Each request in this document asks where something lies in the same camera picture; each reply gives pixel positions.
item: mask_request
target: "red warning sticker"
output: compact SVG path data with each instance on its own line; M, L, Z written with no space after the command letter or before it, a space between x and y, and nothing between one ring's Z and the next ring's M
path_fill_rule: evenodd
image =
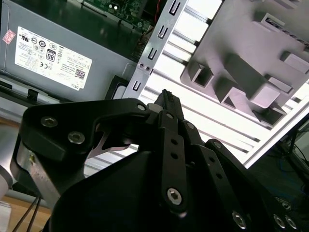
M11 30L8 30L2 40L5 41L7 44L10 44L12 40L14 39L15 35L16 34L14 32L12 32Z

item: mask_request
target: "silver screw head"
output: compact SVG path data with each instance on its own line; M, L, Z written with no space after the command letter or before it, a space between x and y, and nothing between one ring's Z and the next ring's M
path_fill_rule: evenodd
M145 106L143 106L143 105L137 105L137 107L138 107L140 110L142 110L142 111L145 111L145 110L146 110Z
M274 214L274 219L275 219L275 222L277 223L278 226L280 226L282 229L285 229L285 224L282 221L282 219L280 217L278 217L278 215Z
M220 143L218 143L218 142L213 142L213 144L217 147L217 148L221 148L221 144Z
M232 217L234 222L243 230L247 228L246 222L243 217L236 211L233 211Z
M68 139L73 144L82 144L85 141L85 136L78 131L72 131L69 133Z
M194 129L194 125L192 123L188 123L188 127L191 128L191 129Z
M288 224L294 229L297 230L297 226L295 222L287 215L285 215L285 220L288 222Z
M182 196L174 188L168 189L168 199L175 205L180 205L182 202Z
M174 116L173 116L173 115L171 115L170 113L167 113L167 114L166 114L166 116L167 116L167 117L169 117L169 118L171 118L171 119L173 119L173 118L174 118Z
M56 127L58 125L58 122L55 118L46 116L41 118L41 124L45 127L52 128Z

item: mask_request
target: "green circuit board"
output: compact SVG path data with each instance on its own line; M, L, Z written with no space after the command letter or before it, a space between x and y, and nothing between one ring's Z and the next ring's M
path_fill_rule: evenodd
M133 25L140 32L147 32L151 22L139 17L143 0L84 0L85 2L108 12L119 19Z

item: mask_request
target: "red wire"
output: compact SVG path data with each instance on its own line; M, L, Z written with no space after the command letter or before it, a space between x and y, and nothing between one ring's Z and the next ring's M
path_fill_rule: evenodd
M156 13L155 13L155 17L154 17L155 23L157 23L157 21L158 21L158 14L160 12L160 1L161 0L158 0L158 4L156 5Z

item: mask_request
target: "qr code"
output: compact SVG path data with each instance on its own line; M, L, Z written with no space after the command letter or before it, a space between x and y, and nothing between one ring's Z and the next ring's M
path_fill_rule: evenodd
M83 80L85 78L85 72L77 69L75 72L75 77L78 77L79 79Z

